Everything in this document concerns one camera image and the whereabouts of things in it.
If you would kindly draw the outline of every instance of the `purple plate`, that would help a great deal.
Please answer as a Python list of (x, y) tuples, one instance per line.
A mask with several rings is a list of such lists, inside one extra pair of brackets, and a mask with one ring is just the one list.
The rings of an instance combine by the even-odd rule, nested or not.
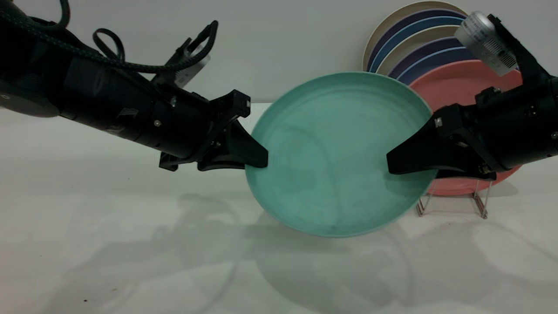
[(475, 56), (465, 47), (449, 48), (428, 55), (413, 63), (408, 69), (397, 77), (403, 84), (411, 84), (423, 74), (438, 68), (439, 66), (450, 64), (457, 61), (473, 60)]
[(407, 56), (405, 56), (405, 58), (401, 59), (401, 61), (393, 67), (388, 76), (391, 78), (397, 78), (401, 75), (401, 73), (420, 59), (435, 52), (455, 47), (463, 47), (463, 45), (453, 36), (428, 42), (410, 52)]

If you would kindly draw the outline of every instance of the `black robotic arm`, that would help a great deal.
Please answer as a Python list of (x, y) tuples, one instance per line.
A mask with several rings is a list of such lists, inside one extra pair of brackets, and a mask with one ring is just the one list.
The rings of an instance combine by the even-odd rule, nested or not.
[[(267, 166), (267, 150), (237, 121), (250, 114), (250, 97), (232, 91), (209, 101), (182, 89), (208, 61), (214, 21), (188, 39), (164, 66), (128, 63), (118, 37), (94, 33), (101, 51), (66, 29), (70, 11), (61, 0), (59, 23), (31, 18), (0, 0), (0, 106), (38, 117), (63, 116), (161, 151), (160, 167), (198, 162), (199, 170)], [(111, 51), (98, 33), (115, 40)], [(151, 80), (138, 72), (156, 73)]]
[(471, 14), (457, 38), (495, 72), (519, 67), (523, 84), (481, 91), (476, 104), (448, 104), (387, 154), (389, 172), (437, 169), (438, 178), (495, 180), (498, 172), (558, 155), (558, 78), (499, 19)]

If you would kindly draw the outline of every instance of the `pink plate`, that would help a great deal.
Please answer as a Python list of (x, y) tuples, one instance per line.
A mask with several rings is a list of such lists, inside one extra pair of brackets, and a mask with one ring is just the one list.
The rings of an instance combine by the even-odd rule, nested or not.
[[(415, 90), (428, 103), (433, 111), (443, 106), (458, 103), (471, 105), (475, 95), (489, 87), (500, 87), (503, 92), (518, 87), (523, 83), (521, 73), (514, 70), (499, 77), (480, 60), (467, 60), (450, 63), (436, 68), (411, 83)], [(498, 184), (506, 180), (519, 167), (497, 174)], [(488, 188), (489, 182), (480, 181), (479, 191)], [(475, 192), (475, 179), (441, 179), (434, 191), (439, 196), (457, 196)]]

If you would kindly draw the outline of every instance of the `beige plate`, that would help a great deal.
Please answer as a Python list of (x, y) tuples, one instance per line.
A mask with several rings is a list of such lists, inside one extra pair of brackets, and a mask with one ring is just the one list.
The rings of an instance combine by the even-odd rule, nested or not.
[(453, 36), (458, 28), (459, 26), (457, 25), (435, 26), (408, 37), (389, 52), (389, 54), (382, 60), (382, 63), (378, 67), (376, 73), (388, 75), (391, 69), (393, 69), (393, 67), (409, 53), (436, 39)]
[(368, 44), (366, 45), (366, 48), (364, 49), (364, 56), (362, 57), (362, 70), (363, 71), (368, 70), (366, 68), (366, 66), (368, 65), (368, 57), (370, 56), (370, 53), (372, 52), (372, 49), (374, 49), (374, 46), (376, 46), (376, 44), (378, 43), (378, 41), (380, 40), (382, 35), (390, 27), (392, 27), (395, 23), (402, 20), (406, 16), (409, 16), (413, 13), (418, 12), (418, 11), (423, 11), (423, 10), (428, 10), (428, 9), (448, 9), (448, 10), (452, 10), (452, 11), (459, 12), (459, 13), (467, 15), (467, 13), (465, 13), (465, 11), (463, 11), (462, 9), (454, 6), (453, 4), (449, 4), (449, 3), (446, 3), (446, 2), (442, 2), (442, 1), (415, 2), (415, 3), (409, 4), (406, 7), (402, 7), (400, 9), (398, 9), (397, 11), (391, 13), (388, 17), (386, 17), (386, 19), (383, 20), (380, 23), (380, 25), (378, 25), (378, 27), (376, 27), (376, 30), (370, 36), (370, 39), (368, 40)]

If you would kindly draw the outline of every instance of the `stack of plates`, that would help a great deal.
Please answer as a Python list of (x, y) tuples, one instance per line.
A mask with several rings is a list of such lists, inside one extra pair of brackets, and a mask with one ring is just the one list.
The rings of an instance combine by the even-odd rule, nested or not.
[[(409, 85), (435, 111), (442, 106), (475, 103), (488, 87), (507, 91), (522, 84), (513, 71), (498, 77), (454, 37), (466, 13), (452, 4), (425, 1), (389, 15), (372, 33), (363, 56), (363, 70), (387, 75)], [(498, 174), (499, 183), (513, 172)], [(475, 191), (477, 181), (444, 179), (434, 192), (458, 196)], [(481, 182), (479, 189), (488, 188)]]

